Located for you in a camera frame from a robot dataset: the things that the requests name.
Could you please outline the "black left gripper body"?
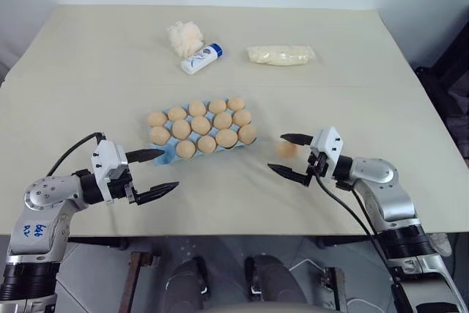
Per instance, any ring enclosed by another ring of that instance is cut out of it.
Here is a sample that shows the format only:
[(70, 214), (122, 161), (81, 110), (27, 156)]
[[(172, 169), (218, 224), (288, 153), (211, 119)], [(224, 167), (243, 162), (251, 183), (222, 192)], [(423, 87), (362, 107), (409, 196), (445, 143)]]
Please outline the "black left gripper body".
[(138, 204), (139, 194), (133, 186), (133, 177), (128, 167), (113, 171), (108, 178), (110, 202), (125, 198), (129, 204)]

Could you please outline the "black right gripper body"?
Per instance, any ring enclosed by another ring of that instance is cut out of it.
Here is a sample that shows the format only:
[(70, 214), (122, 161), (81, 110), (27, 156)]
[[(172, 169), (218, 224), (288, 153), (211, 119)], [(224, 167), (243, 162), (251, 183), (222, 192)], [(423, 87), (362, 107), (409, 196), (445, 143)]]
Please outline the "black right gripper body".
[(310, 185), (313, 178), (325, 177), (328, 170), (328, 156), (324, 152), (310, 153), (306, 170), (305, 185)]

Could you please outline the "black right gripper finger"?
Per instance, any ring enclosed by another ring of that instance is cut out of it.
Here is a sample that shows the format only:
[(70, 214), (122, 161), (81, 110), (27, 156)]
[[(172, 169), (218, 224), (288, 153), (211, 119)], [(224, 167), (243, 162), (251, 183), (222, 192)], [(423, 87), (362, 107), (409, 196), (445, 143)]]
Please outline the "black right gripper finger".
[(302, 134), (302, 133), (285, 133), (280, 136), (281, 139), (288, 141), (296, 145), (310, 145), (312, 142), (312, 136)]
[(268, 163), (267, 166), (279, 176), (300, 183), (303, 186), (309, 186), (311, 175), (295, 172), (292, 168), (280, 164)]

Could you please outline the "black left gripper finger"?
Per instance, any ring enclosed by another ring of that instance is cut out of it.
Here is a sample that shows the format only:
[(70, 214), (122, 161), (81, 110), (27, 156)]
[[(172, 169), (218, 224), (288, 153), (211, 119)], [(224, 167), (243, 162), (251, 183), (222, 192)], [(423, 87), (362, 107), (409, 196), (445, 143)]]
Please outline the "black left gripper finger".
[(158, 158), (159, 156), (165, 153), (164, 150), (159, 150), (155, 148), (150, 149), (142, 149), (142, 150), (135, 150), (132, 152), (126, 152), (125, 156), (127, 158), (128, 163), (143, 163), (146, 161), (151, 161), (153, 159)]
[(137, 205), (143, 205), (148, 202), (155, 201), (173, 191), (179, 184), (179, 182), (164, 183), (153, 186), (148, 191), (141, 194), (133, 190), (133, 202)]

